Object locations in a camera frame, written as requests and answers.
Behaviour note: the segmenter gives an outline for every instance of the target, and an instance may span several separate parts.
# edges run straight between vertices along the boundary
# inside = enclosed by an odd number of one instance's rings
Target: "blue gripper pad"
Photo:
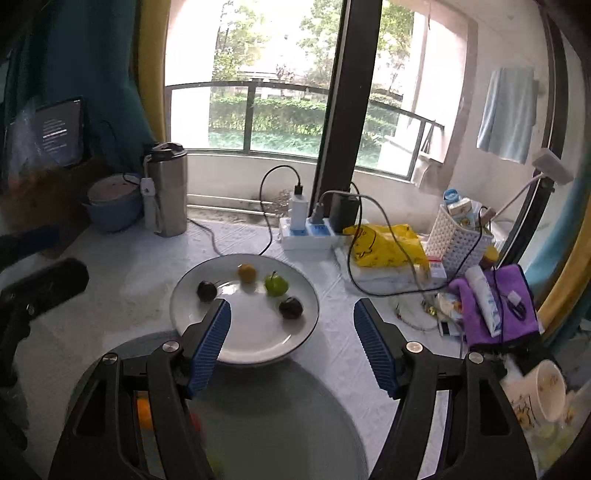
[[[395,376],[394,358],[390,352],[378,329],[374,325],[371,315],[365,306],[359,300],[353,309],[353,324],[365,355],[369,360],[371,370],[374,372],[378,386],[388,392],[390,397],[394,397],[398,390],[398,381]]]
[[[187,385],[187,393],[190,397],[207,387],[217,356],[230,330],[231,318],[230,304],[225,301],[217,311],[191,360],[191,378]]]

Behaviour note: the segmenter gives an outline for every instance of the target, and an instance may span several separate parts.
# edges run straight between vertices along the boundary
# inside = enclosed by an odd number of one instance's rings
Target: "metal screw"
[[[175,342],[174,340],[169,340],[162,346],[162,350],[168,353],[176,352],[178,350],[178,342]]]
[[[484,361],[484,357],[478,352],[472,352],[468,355],[468,360],[473,364],[481,364]]]
[[[112,365],[117,361],[117,354],[116,353],[107,353],[103,357],[103,363],[107,365]]]
[[[423,351],[423,346],[419,342],[408,342],[407,350],[412,353],[421,353]]]

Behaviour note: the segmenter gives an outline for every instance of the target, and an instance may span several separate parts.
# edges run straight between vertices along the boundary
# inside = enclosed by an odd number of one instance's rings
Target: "power strip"
[[[337,235],[330,227],[328,218],[323,224],[315,225],[306,219],[305,230],[292,230],[290,219],[279,219],[280,242],[283,250],[329,250],[334,245],[343,241],[343,235]]]

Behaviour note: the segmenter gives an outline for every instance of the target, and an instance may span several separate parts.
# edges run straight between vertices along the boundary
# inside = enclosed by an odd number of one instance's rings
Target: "yellow plastic bag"
[[[354,235],[357,225],[343,230],[345,235]],[[417,234],[410,225],[393,225],[392,230],[404,251],[414,264],[428,270],[429,262]],[[366,223],[361,225],[361,233],[353,247],[355,262],[360,267],[400,267],[408,263],[406,255],[394,242],[390,230],[385,225]]]

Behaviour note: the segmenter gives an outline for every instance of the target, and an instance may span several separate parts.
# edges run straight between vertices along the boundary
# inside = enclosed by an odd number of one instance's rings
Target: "table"
[[[248,224],[207,222],[225,254],[259,252],[268,242],[266,228]],[[345,281],[332,254],[287,256],[274,242],[266,253],[298,268],[312,282],[320,300],[319,323],[292,358],[314,375],[350,415],[365,448],[371,470],[383,447],[398,402],[375,381],[353,327],[353,305],[362,296]],[[195,225],[174,238],[160,238],[136,224],[125,232],[104,235],[93,227],[71,245],[65,257],[83,261],[90,281],[78,297],[31,324],[30,336],[15,356],[27,401],[29,447],[25,457],[46,478],[64,425],[67,403],[80,376],[98,357],[133,338],[172,330],[169,301],[185,272],[215,256],[209,234]],[[8,277],[30,273],[49,261],[31,258]],[[433,320],[420,307],[420,296],[401,297],[403,314],[418,325]],[[400,322],[387,299],[374,305],[385,321],[398,325],[408,340],[433,353],[458,356],[460,344],[438,331],[419,332]],[[447,396],[438,393],[431,437],[421,477],[435,471],[439,458]]]

